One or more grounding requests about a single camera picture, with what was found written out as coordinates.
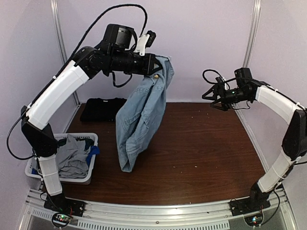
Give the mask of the light blue denim garment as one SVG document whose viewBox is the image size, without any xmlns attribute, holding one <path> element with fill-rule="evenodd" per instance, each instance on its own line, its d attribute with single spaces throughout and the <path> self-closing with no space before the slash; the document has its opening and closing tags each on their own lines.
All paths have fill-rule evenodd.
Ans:
<svg viewBox="0 0 307 230">
<path fill-rule="evenodd" d="M 166 108 L 166 90 L 175 71 L 169 57 L 157 56 L 162 69 L 146 76 L 116 114 L 118 161 L 130 173 L 157 132 Z"/>
</svg>

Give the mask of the black t-shirt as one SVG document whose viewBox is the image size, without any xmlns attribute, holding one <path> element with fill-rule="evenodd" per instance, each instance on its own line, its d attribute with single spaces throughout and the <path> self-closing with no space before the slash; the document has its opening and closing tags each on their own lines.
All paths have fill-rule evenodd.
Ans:
<svg viewBox="0 0 307 230">
<path fill-rule="evenodd" d="M 124 98 L 88 99 L 80 116 L 81 122 L 115 122 L 116 114 L 127 100 Z"/>
</svg>

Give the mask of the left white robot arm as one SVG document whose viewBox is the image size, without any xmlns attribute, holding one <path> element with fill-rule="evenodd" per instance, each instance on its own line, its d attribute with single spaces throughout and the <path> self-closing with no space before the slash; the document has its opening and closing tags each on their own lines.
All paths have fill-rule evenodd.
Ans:
<svg viewBox="0 0 307 230">
<path fill-rule="evenodd" d="M 69 209 L 56 166 L 58 143 L 49 124 L 58 108 L 82 85 L 100 71 L 106 76 L 121 71 L 124 74 L 150 76 L 162 69 L 156 56 L 146 53 L 156 38 L 148 31 L 137 37 L 131 27 L 109 24 L 102 41 L 95 47 L 78 48 L 53 77 L 47 87 L 24 110 L 22 133 L 38 158 L 50 204 L 59 213 Z"/>
</svg>

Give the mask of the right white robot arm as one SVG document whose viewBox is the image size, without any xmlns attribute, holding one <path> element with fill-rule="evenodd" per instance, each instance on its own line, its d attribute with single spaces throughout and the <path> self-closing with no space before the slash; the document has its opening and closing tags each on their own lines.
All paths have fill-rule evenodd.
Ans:
<svg viewBox="0 0 307 230">
<path fill-rule="evenodd" d="M 253 184 L 246 208 L 257 211 L 269 195 L 289 175 L 294 166 L 307 153 L 307 110 L 270 84 L 252 77 L 249 68 L 235 70 L 236 87 L 230 88 L 229 81 L 218 75 L 212 87 L 202 95 L 210 100 L 212 108 L 228 111 L 239 102 L 258 102 L 275 112 L 284 121 L 285 134 L 281 152 L 268 171 Z"/>
</svg>

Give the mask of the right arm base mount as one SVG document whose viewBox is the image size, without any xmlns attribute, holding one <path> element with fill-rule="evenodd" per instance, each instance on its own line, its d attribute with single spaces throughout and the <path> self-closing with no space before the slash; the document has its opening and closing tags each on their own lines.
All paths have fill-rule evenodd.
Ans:
<svg viewBox="0 0 307 230">
<path fill-rule="evenodd" d="M 252 212 L 260 212 L 271 206 L 268 200 L 252 201 L 250 197 L 242 199 L 231 199 L 229 202 L 232 216 L 244 215 Z"/>
</svg>

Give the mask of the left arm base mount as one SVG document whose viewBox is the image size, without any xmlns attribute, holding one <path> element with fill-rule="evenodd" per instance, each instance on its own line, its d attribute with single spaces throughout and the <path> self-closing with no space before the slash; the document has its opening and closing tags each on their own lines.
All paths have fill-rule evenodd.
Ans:
<svg viewBox="0 0 307 230">
<path fill-rule="evenodd" d="M 64 206 L 55 206 L 52 201 L 47 199 L 44 203 L 44 208 L 52 211 L 56 211 L 62 214 L 82 217 L 85 209 L 85 202 L 73 199 L 66 199 Z"/>
</svg>

